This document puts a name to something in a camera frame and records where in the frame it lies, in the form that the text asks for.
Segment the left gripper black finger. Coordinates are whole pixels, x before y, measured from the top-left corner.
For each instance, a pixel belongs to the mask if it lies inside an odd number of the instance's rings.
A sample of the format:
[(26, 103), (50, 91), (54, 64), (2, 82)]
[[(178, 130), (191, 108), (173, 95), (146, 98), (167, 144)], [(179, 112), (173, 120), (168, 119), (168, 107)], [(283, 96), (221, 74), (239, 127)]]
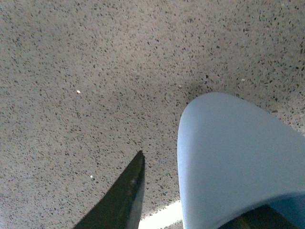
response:
[(75, 229), (137, 229), (145, 186), (145, 156), (140, 150), (105, 196), (74, 226)]

